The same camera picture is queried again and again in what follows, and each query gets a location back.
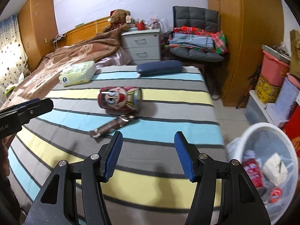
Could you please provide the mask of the brown coffee sachet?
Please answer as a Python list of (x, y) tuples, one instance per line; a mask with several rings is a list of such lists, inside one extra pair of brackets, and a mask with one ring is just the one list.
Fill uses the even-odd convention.
[(117, 116), (117, 118), (105, 123), (104, 125), (89, 131), (89, 135), (92, 138), (98, 138), (105, 134), (108, 134), (113, 131), (117, 131), (118, 129), (122, 128), (123, 126), (127, 125), (130, 121), (134, 120), (135, 116), (126, 114)]

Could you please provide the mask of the red cartoon drink can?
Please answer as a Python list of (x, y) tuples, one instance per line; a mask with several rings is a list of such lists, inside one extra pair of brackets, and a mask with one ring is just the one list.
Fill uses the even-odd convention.
[(107, 86), (100, 89), (98, 104), (111, 111), (138, 111), (142, 103), (142, 91), (135, 86)]

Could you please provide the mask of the white trash basket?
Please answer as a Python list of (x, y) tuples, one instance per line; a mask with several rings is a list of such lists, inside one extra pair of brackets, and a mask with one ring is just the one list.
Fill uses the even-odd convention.
[(296, 192), (299, 162), (287, 135), (270, 123), (255, 123), (226, 145), (260, 192), (271, 223), (284, 215)]

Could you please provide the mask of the small red round lid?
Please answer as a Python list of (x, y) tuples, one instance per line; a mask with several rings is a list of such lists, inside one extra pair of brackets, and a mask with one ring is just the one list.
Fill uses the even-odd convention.
[(282, 190), (278, 187), (275, 187), (271, 190), (270, 197), (269, 197), (269, 202), (270, 203), (275, 203), (278, 200), (280, 200), (281, 196), (282, 196)]

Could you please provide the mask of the white crumpled paper pack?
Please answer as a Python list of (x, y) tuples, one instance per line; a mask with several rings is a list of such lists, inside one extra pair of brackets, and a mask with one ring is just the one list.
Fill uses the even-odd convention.
[(288, 176), (288, 170), (277, 153), (274, 153), (263, 165), (262, 172), (275, 186), (283, 184)]

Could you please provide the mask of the spotted curtain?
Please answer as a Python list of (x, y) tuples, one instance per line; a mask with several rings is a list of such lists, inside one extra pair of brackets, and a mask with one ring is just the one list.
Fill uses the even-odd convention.
[(21, 83), (29, 72), (17, 14), (1, 21), (0, 45), (1, 103), (4, 103), (8, 91)]

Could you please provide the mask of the brown blanket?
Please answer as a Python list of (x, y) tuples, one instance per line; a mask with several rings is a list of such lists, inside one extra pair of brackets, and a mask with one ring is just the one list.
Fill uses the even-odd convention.
[(43, 99), (57, 83), (61, 71), (70, 65), (93, 61), (97, 69), (109, 66), (126, 65), (126, 62), (112, 62), (109, 56), (114, 55), (121, 47), (121, 35), (128, 29), (123, 25), (106, 33), (98, 33), (89, 40), (72, 46), (58, 48), (41, 60), (37, 69), (25, 78), (9, 98), (1, 104), (1, 109), (36, 98)]

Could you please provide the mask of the wooden headboard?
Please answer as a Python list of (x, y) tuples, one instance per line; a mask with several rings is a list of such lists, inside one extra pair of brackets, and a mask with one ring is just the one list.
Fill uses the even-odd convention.
[(56, 47), (72, 46), (93, 38), (96, 34), (101, 33), (105, 27), (110, 25), (108, 19), (109, 17), (99, 18), (66, 32), (63, 38), (58, 40)]

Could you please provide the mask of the clear storage box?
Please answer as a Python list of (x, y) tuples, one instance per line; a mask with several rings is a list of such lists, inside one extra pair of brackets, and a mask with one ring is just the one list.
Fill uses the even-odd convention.
[(281, 118), (275, 111), (274, 103), (263, 104), (255, 94), (255, 90), (251, 90), (249, 95), (244, 114), (251, 125), (259, 122), (267, 122), (279, 128), (283, 128), (288, 122), (287, 119)]

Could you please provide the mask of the lavender cylindrical bin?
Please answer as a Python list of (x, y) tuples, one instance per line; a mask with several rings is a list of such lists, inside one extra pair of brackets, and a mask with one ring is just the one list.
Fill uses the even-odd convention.
[(288, 111), (294, 105), (298, 93), (299, 89), (289, 81), (288, 77), (285, 77), (280, 94), (275, 102), (275, 109), (278, 112)]

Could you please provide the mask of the brown teddy bear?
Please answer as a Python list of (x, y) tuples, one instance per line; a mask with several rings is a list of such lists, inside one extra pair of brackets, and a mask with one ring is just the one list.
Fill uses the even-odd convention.
[(128, 31), (131, 23), (130, 15), (131, 13), (127, 10), (123, 10), (123, 9), (114, 10), (110, 14), (110, 18), (108, 19), (110, 25), (105, 27), (102, 30), (102, 32), (107, 33), (115, 29), (121, 29), (123, 32)]

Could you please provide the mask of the grey drawer nightstand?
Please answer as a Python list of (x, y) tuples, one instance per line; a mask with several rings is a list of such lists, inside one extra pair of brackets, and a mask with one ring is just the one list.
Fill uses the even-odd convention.
[(130, 55), (131, 65), (161, 60), (160, 29), (128, 31), (121, 35), (122, 47)]

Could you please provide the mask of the red jar on nightstand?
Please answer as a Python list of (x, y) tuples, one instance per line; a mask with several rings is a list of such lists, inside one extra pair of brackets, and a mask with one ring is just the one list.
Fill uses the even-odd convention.
[(137, 28), (138, 31), (144, 31), (144, 30), (146, 30), (146, 25), (145, 25), (145, 23), (144, 23), (143, 20), (137, 21), (136, 24), (135, 24), (135, 26), (136, 26), (136, 28)]

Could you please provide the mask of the folded colourful bedding stack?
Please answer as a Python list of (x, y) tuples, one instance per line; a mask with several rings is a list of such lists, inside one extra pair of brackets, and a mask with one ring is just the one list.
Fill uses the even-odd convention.
[(225, 54), (228, 52), (227, 39), (222, 31), (212, 33), (195, 27), (175, 27), (168, 39), (171, 48), (184, 47), (204, 52)]

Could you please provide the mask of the wooden wardrobe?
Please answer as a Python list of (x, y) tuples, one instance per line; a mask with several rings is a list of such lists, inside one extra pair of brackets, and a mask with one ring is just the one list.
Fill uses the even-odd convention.
[(248, 79), (262, 61), (262, 45), (277, 45), (284, 37), (281, 0), (208, 0), (220, 15), (228, 54), (217, 70), (224, 106), (235, 107), (250, 86)]

